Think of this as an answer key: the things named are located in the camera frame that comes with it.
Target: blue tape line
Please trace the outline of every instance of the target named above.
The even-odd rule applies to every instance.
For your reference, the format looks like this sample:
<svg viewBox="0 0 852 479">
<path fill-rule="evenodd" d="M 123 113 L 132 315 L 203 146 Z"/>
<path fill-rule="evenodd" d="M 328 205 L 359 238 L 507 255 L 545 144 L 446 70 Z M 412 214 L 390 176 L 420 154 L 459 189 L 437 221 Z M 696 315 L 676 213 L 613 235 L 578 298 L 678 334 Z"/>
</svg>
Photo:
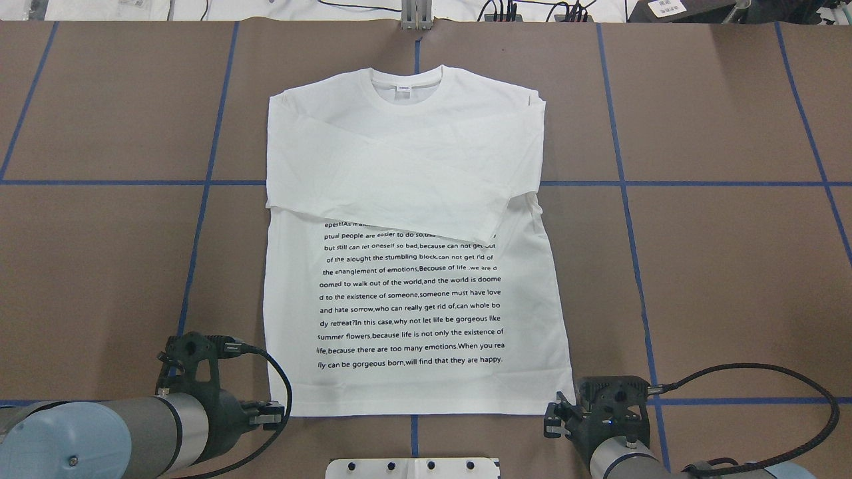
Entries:
<svg viewBox="0 0 852 479">
<path fill-rule="evenodd" d="M 784 35 L 781 34 L 781 24 L 777 21 L 775 22 L 775 35 L 778 37 L 778 46 L 781 49 L 781 59 L 784 61 L 784 69 L 787 71 L 787 80 L 790 81 L 790 90 L 792 90 L 793 98 L 796 100 L 796 107 L 799 110 L 799 116 L 802 117 L 802 125 L 804 126 L 805 133 L 808 135 L 808 143 L 810 143 L 810 150 L 814 153 L 816 167 L 820 171 L 820 178 L 822 178 L 823 186 L 826 188 L 826 196 L 828 197 L 828 203 L 832 206 L 834 222 L 836 222 L 838 225 L 840 239 L 843 241 L 843 248 L 846 250 L 846 259 L 849 261 L 849 266 L 852 266 L 852 248 L 849 247 L 849 237 L 846 236 L 846 229 L 843 227 L 843 221 L 840 219 L 840 211 L 838 211 L 838 205 L 834 202 L 832 188 L 828 182 L 828 175 L 826 175 L 826 169 L 822 165 L 820 151 L 816 148 L 816 141 L 814 140 L 814 134 L 810 130 L 808 116 L 804 113 L 802 99 L 799 97 L 798 88 L 796 88 L 796 80 L 793 78 L 793 72 L 790 69 L 790 60 L 787 58 L 787 48 L 784 45 Z"/>
<path fill-rule="evenodd" d="M 3 180 L 4 185 L 16 186 L 203 186 L 204 180 Z"/>
<path fill-rule="evenodd" d="M 619 185 L 621 187 L 621 203 L 625 209 L 625 221 L 627 223 L 627 238 L 630 242 L 630 258 L 633 260 L 633 275 L 636 279 L 636 288 L 639 291 L 639 303 L 642 312 L 642 327 L 645 330 L 645 351 L 648 356 L 648 370 L 651 375 L 651 383 L 657 384 L 657 367 L 654 364 L 653 345 L 651 344 L 651 327 L 648 324 L 648 310 L 645 306 L 645 290 L 642 287 L 642 272 L 639 269 L 639 255 L 636 252 L 636 236 L 633 234 L 633 218 L 630 215 L 630 201 L 627 197 L 627 181 L 625 178 L 625 166 L 621 159 L 621 143 L 619 141 L 619 130 L 615 124 L 615 106 L 613 104 L 613 92 L 609 83 L 609 71 L 607 69 L 607 52 L 603 46 L 603 30 L 601 24 L 596 23 L 597 45 L 601 55 L 601 69 L 603 71 L 603 86 L 607 94 L 607 108 L 609 110 L 609 127 L 613 134 L 613 148 L 615 150 L 615 164 L 619 168 Z M 663 455 L 663 466 L 671 470 L 669 461 L 669 446 L 665 439 L 665 423 L 663 420 L 663 408 L 659 404 L 654 405 L 657 416 L 657 433 L 659 435 L 659 448 Z"/>
<path fill-rule="evenodd" d="M 416 414 L 412 414 L 412 457 L 419 458 L 420 457 L 420 445 L 417 443 L 419 437 L 418 429 L 418 419 L 419 417 Z"/>
<path fill-rule="evenodd" d="M 542 181 L 543 187 L 619 187 L 621 182 L 608 180 Z"/>
<path fill-rule="evenodd" d="M 104 399 L 0 399 L 0 407 L 22 407 L 43 401 L 68 401 L 68 402 L 103 402 Z"/>
<path fill-rule="evenodd" d="M 56 37 L 56 30 L 58 28 L 59 22 L 55 21 L 53 28 L 50 29 L 50 36 L 48 37 L 48 42 L 46 45 L 44 45 L 44 52 L 42 53 L 42 59 L 38 62 L 36 74 L 32 77 L 32 82 L 30 83 L 30 91 L 26 93 L 24 106 L 20 109 L 18 124 L 14 126 L 12 139 L 9 141 L 9 147 L 6 148 L 6 156 L 3 158 L 3 165 L 0 166 L 0 180 L 2 180 L 4 176 L 6 176 L 6 169 L 9 167 L 9 161 L 12 160 L 12 152 L 14 152 L 14 145 L 18 141 L 18 134 L 20 134 L 21 127 L 24 126 L 24 118 L 26 118 L 26 111 L 30 109 L 30 101 L 32 101 L 32 96 L 36 93 L 36 85 L 38 85 L 38 79 L 42 77 L 42 70 L 44 70 L 44 64 L 48 60 L 48 53 L 50 53 L 50 47 L 51 45 L 53 45 L 53 40 L 54 37 Z"/>
<path fill-rule="evenodd" d="M 423 40 L 423 37 L 418 38 L 414 41 L 414 74 L 417 75 L 420 73 L 420 41 Z"/>
<path fill-rule="evenodd" d="M 568 180 L 568 181 L 542 181 L 543 187 L 620 187 L 622 182 L 614 180 Z M 726 182 L 726 181 L 701 181 L 701 180 L 626 180 L 624 184 L 628 187 L 758 187 L 758 188 L 822 188 L 825 182 Z M 852 182 L 828 182 L 833 187 L 852 187 Z"/>
<path fill-rule="evenodd" d="M 205 180 L 0 180 L 0 184 L 12 186 L 204 186 Z M 824 182 L 703 182 L 703 181 L 637 181 L 627 180 L 628 187 L 749 187 L 782 188 L 807 187 L 822 188 Z M 266 180 L 210 180 L 210 185 L 220 186 L 266 186 Z M 620 187 L 621 182 L 613 180 L 567 180 L 542 181 L 543 187 Z M 831 187 L 852 187 L 852 182 L 828 182 Z"/>
<path fill-rule="evenodd" d="M 837 398 L 839 404 L 852 405 L 852 396 L 842 396 Z M 33 402 L 41 401 L 59 401 L 52 399 L 0 399 L 0 406 L 27 406 Z M 102 399 L 69 399 L 61 401 L 87 401 L 101 402 Z M 648 403 L 659 403 L 661 406 L 729 406 L 729 405 L 748 405 L 748 406 L 772 406 L 780 405 L 796 405 L 796 404 L 828 404 L 825 398 L 822 397 L 686 397 L 686 398 L 664 398 L 652 396 L 648 398 Z M 417 447 L 417 415 L 412 415 L 412 457 L 418 457 L 419 451 Z"/>
<path fill-rule="evenodd" d="M 210 182 L 210 185 L 227 187 L 265 187 L 266 180 L 213 180 Z"/>
<path fill-rule="evenodd" d="M 852 397 L 838 397 L 836 399 L 839 404 L 852 404 Z M 661 406 L 769 406 L 773 404 L 828 404 L 828 401 L 824 397 L 655 397 L 648 399 L 648 402 L 657 402 Z"/>
<path fill-rule="evenodd" d="M 216 148 L 219 144 L 219 133 L 222 131 L 222 116 L 225 113 L 225 100 L 227 99 L 227 86 L 231 79 L 231 67 L 233 66 L 233 52 L 237 48 L 237 35 L 239 33 L 239 22 L 233 23 L 231 34 L 231 49 L 227 54 L 227 67 L 225 68 L 225 79 L 222 82 L 222 96 L 219 99 L 219 113 L 216 114 L 216 128 L 213 130 L 213 143 L 210 146 L 210 160 L 207 163 L 207 176 L 204 179 L 204 192 L 201 195 L 201 207 L 199 208 L 199 221 L 195 226 L 195 238 L 193 239 L 193 252 L 189 257 L 189 271 L 187 272 L 187 285 L 183 290 L 183 304 L 181 306 L 181 317 L 177 322 L 177 335 L 183 334 L 187 324 L 187 311 L 189 310 L 189 291 L 193 287 L 195 276 L 195 264 L 199 255 L 199 239 L 201 238 L 201 227 L 204 225 L 204 215 L 207 210 L 207 199 L 210 196 L 210 184 L 213 178 L 213 166 L 216 164 Z"/>
</svg>

